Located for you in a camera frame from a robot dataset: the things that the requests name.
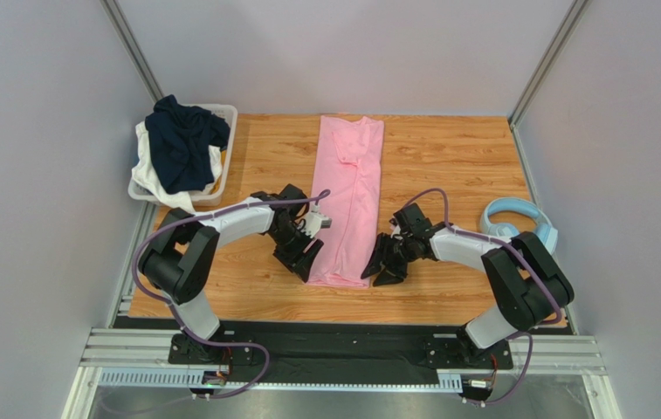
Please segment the pink t shirt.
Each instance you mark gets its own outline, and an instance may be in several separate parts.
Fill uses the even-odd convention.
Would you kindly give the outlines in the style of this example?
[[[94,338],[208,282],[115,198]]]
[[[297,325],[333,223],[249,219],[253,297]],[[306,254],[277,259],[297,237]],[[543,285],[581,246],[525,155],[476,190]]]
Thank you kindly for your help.
[[[382,177],[384,122],[322,116],[312,194],[328,189],[320,211],[331,219],[317,238],[323,242],[308,285],[367,288],[361,275],[375,248]]]

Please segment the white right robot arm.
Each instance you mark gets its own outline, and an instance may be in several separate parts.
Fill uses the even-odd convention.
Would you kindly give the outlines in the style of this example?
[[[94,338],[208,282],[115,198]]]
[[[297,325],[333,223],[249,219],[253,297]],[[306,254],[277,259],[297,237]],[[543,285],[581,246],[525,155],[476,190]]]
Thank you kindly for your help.
[[[463,363],[490,359],[499,344],[557,319],[575,298],[569,280],[533,232],[513,237],[434,224],[415,203],[394,213],[393,230],[377,235],[361,278],[375,286],[397,285],[418,259],[461,264],[482,271],[495,304],[456,332],[453,353]]]

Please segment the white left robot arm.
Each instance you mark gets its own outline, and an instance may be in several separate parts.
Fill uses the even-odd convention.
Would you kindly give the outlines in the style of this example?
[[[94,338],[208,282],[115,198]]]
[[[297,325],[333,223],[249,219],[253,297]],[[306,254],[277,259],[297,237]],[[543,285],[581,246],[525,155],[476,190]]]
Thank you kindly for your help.
[[[273,256],[307,282],[323,247],[321,231],[332,225],[320,210],[329,190],[308,197],[292,184],[276,193],[259,191],[242,202],[202,213],[171,210],[162,225],[134,253],[132,272],[152,286],[150,296],[164,302],[182,331],[175,347],[205,363],[226,363],[232,344],[205,293],[218,250],[254,235],[274,242]]]

